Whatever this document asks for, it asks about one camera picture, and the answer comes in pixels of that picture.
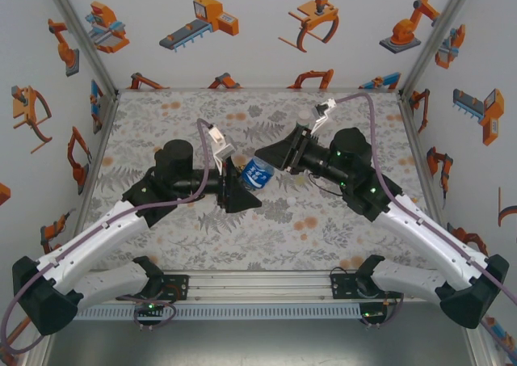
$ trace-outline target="cable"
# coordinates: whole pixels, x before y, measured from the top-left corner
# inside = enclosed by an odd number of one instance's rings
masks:
[[[133,212],[138,212],[140,210],[146,210],[149,208],[161,208],[161,207],[170,207],[170,206],[176,206],[178,204],[184,204],[189,203],[195,200],[199,195],[201,195],[201,192],[203,192],[205,186],[207,185],[208,181],[208,172],[210,169],[210,157],[208,153],[208,145],[207,140],[203,132],[203,125],[207,128],[212,128],[213,125],[207,122],[203,119],[198,119],[196,121],[197,128],[200,133],[201,137],[201,146],[203,148],[203,155],[204,155],[204,174],[203,179],[201,180],[200,187],[196,192],[194,192],[191,196],[185,198],[185,199],[179,199],[179,200],[172,200],[167,202],[157,202],[157,203],[149,203],[149,204],[143,204],[140,206],[136,206],[134,208],[129,208],[127,210],[124,210],[123,212],[120,212],[113,217],[106,220],[105,223],[108,225],[111,225],[115,221],[119,220],[121,217],[125,217],[128,214],[131,214]],[[61,260],[63,260],[68,253],[71,251],[77,249],[81,244],[83,244],[88,238],[91,238],[92,236],[96,235],[99,231],[103,230],[103,227],[101,225],[97,226],[96,228],[92,229],[89,233],[85,234],[83,237],[78,239],[74,244],[72,244],[67,250],[64,250],[62,253],[60,253],[56,257],[56,261],[59,263]],[[42,340],[43,335],[40,336],[33,344],[22,348],[22,349],[15,349],[11,347],[11,345],[7,342],[7,323],[9,322],[9,317],[11,316],[13,309],[15,308],[16,304],[18,304],[19,300],[22,298],[22,296],[25,294],[25,292],[41,277],[43,277],[50,269],[53,268],[53,265],[50,263],[46,267],[43,267],[38,273],[36,273],[25,285],[16,293],[15,297],[9,305],[6,308],[6,312],[3,315],[2,318],[2,324],[0,325],[0,341],[3,343],[4,348],[7,352],[9,352],[12,355],[19,355],[23,354],[24,352],[30,351],[32,348],[37,346]]]
[[[310,181],[312,184],[314,184],[316,187],[318,187],[320,190],[322,190],[322,191],[324,191],[324,192],[328,192],[329,194],[332,194],[332,195],[341,196],[341,194],[338,194],[338,193],[336,193],[336,192],[332,192],[331,190],[327,190],[326,188],[323,188],[323,187],[321,187],[321,186],[318,186],[318,185],[316,184],[316,182],[312,179],[312,177],[316,178],[316,177],[314,176],[314,174],[311,172],[311,173],[309,174],[309,181]]]
[[[361,321],[366,324],[369,327],[376,326],[377,328],[381,328],[389,324],[393,321],[393,319],[401,312],[402,305],[404,304],[404,294],[401,294],[401,300],[393,307],[393,312],[389,315],[389,317],[384,320],[382,323],[378,324],[371,324],[368,320],[364,318],[364,316],[361,317]]]
[[[388,188],[388,186],[387,186],[387,184],[385,182],[384,176],[382,175],[382,171],[380,170],[379,158],[377,156],[377,143],[376,143],[376,132],[375,132],[375,108],[373,106],[372,97],[370,97],[370,95],[368,95],[367,93],[357,93],[357,94],[349,95],[349,96],[347,96],[345,98],[337,99],[335,102],[336,103],[342,103],[342,102],[346,102],[346,101],[349,101],[351,99],[355,99],[355,98],[359,98],[359,97],[366,98],[366,100],[368,101],[369,109],[370,109],[370,138],[371,138],[371,143],[372,143],[372,160],[373,160],[373,165],[375,167],[375,172],[376,172],[377,178],[379,179],[380,186],[384,190],[385,194],[389,197],[389,199],[392,202],[395,203],[396,206],[398,206],[403,212],[405,212],[407,215],[409,215],[410,217],[412,217],[416,221],[419,221],[420,220],[420,216],[418,216],[417,214],[413,213],[408,208],[404,207],[404,205],[402,203],[400,203],[395,198],[395,196],[393,196],[393,194],[391,193],[391,191],[389,190],[389,188]],[[492,281],[492,283],[494,283],[500,290],[502,290],[503,293],[506,294],[508,296],[508,298],[511,301],[513,301],[513,303],[515,305],[517,305],[517,296],[514,295],[510,291],[510,289],[508,289],[508,287],[506,285],[501,284],[501,282],[499,282],[495,277],[493,277],[484,267],[482,267],[479,263],[474,261],[472,259],[472,257],[470,257],[465,251],[463,251],[454,242],[450,241],[449,238],[444,233],[442,233],[440,230],[436,229],[429,222],[424,220],[422,225],[427,227],[427,229],[429,229],[434,234],[436,234],[439,238],[441,238],[443,241],[445,241],[450,247],[452,247],[452,249],[454,249],[459,255],[461,255],[461,257],[466,259],[467,262],[469,262],[470,265],[472,265],[479,272],[481,272],[483,275],[485,275],[486,278],[488,278],[490,281]]]
[[[485,329],[488,331],[490,336],[494,338],[495,342],[508,354],[508,357],[511,359],[512,362],[517,362],[517,354],[515,354],[508,346],[499,338],[494,330],[490,328],[487,322],[485,320],[481,320],[481,325],[485,327]]]
[[[333,268],[333,269],[330,271],[329,276],[332,276],[332,273],[333,273],[336,269],[339,269],[340,271],[344,271],[344,272],[345,272],[345,274],[348,274],[348,270],[347,270],[347,269],[344,269],[344,268],[342,268],[342,267],[335,267],[335,268]]]

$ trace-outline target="blue bottle label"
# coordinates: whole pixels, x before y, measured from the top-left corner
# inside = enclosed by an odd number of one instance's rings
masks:
[[[244,181],[256,189],[264,187],[271,177],[272,175],[259,167],[253,159],[248,162],[248,165],[242,171]]]

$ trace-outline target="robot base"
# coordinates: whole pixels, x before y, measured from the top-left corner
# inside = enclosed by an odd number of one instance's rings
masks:
[[[379,42],[380,45],[382,45],[387,50],[391,51],[392,53],[401,53],[402,51],[406,51],[407,49],[416,47],[417,45],[420,45],[422,42],[418,40],[416,37],[411,41],[411,43],[398,45],[393,44],[391,42],[391,36],[387,37],[386,39],[383,39]]]
[[[65,74],[67,77],[71,77],[79,72],[79,50],[74,50],[75,62],[72,67],[65,66]]]

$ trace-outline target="metal bar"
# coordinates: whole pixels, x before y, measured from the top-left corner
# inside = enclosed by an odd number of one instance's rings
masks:
[[[65,20],[66,27],[78,41],[79,48],[82,50],[82,53],[90,63],[95,77],[98,79],[103,86],[103,90],[105,94],[109,95],[110,99],[115,99],[117,94],[117,89],[115,83],[111,79],[110,74],[107,72],[106,67],[104,67],[103,62],[101,61],[97,49],[93,45],[90,37],[88,36],[88,32],[84,29],[81,23],[81,19],[78,17],[75,12],[74,7],[70,0],[53,0],[57,6],[57,9],[60,11],[63,19]]]
[[[413,69],[411,69],[410,74],[408,75],[406,82],[402,87],[403,99],[408,99],[411,96],[411,93],[417,86],[418,80],[422,77],[429,63],[431,63],[432,58],[438,51],[444,37],[448,34],[454,18],[460,12],[460,9],[465,1],[466,0],[448,1],[447,5],[443,9],[443,12],[439,16],[438,23],[433,28],[431,36],[429,36],[429,39],[427,39],[422,53],[420,53],[420,56],[415,62]]]
[[[429,216],[445,227],[447,221],[445,220],[442,208],[438,205],[438,200],[436,199],[436,195],[432,187],[432,176],[429,168],[427,167],[426,153],[423,151],[422,144],[418,138],[417,129],[414,126],[410,104],[404,95],[399,100],[399,104],[401,108],[402,121],[406,127],[407,138],[410,142],[411,152],[413,152],[414,164],[417,167],[420,185],[422,186],[422,192],[429,210]]]
[[[104,151],[106,150],[107,141],[110,138],[111,126],[115,119],[116,109],[119,106],[119,96],[115,100],[109,99],[109,104],[106,110],[106,120],[103,122],[103,137],[100,141],[100,147],[97,151],[97,157],[95,162],[90,168],[89,176],[86,180],[86,186],[84,190],[84,199],[81,204],[81,209],[78,214],[78,221],[75,225],[74,236],[82,232],[82,227],[88,213],[88,207],[90,207],[91,197],[94,195],[95,183],[97,182],[97,174],[99,173],[101,163],[103,161]]]
[[[493,339],[483,327],[479,326],[476,330],[464,330],[464,336],[473,364],[476,366],[500,364],[499,354],[495,346],[490,343]]]
[[[298,319],[359,319],[359,303],[339,303],[333,305],[311,304],[174,304],[179,320],[298,320]],[[77,321],[132,321],[134,305],[104,304],[91,307],[75,317]],[[152,317],[141,317],[140,321],[162,320],[171,314],[170,309],[155,313]]]

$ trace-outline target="grey floor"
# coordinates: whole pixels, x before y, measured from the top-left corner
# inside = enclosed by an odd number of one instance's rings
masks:
[[[48,366],[471,365],[463,329],[431,305],[406,303],[393,323],[352,320],[176,322],[140,332],[131,322],[73,322]]]

